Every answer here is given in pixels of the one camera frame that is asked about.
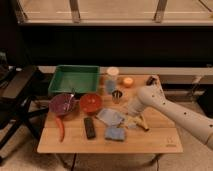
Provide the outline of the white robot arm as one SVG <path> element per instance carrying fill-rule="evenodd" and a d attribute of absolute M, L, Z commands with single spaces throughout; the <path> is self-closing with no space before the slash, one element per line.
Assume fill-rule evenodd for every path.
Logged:
<path fill-rule="evenodd" d="M 156 85 L 139 87 L 127 102 L 127 111 L 133 117 L 147 107 L 158 110 L 213 150 L 213 119 L 168 100 Z"/>

